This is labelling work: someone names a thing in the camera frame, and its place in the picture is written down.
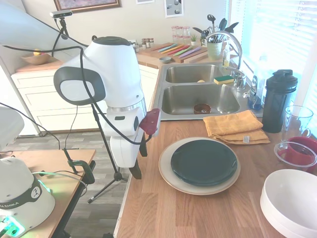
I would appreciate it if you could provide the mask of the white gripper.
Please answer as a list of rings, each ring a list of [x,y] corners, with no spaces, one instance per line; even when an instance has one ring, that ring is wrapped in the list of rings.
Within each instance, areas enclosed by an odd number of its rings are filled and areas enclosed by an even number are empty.
[[[116,164],[121,168],[129,168],[131,175],[135,179],[142,178],[142,172],[140,170],[137,155],[140,152],[142,157],[148,155],[146,135],[143,133],[141,145],[132,144],[118,133],[113,133],[110,136],[110,148],[113,154],[113,158]]]

